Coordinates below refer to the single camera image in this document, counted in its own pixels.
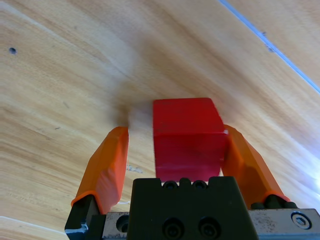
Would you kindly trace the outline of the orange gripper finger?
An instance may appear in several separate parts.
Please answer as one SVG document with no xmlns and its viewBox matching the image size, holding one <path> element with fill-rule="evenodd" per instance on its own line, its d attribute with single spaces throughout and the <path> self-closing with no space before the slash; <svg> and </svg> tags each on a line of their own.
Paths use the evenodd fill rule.
<svg viewBox="0 0 320 240">
<path fill-rule="evenodd" d="M 235 128 L 229 125 L 225 128 L 228 136 L 222 173 L 235 178 L 247 208 L 297 209 L 284 195 L 258 151 Z"/>
<path fill-rule="evenodd" d="M 127 168 L 129 129 L 112 129 L 89 159 L 64 231 L 70 240 L 101 240 L 106 216 L 121 199 Z"/>
</svg>

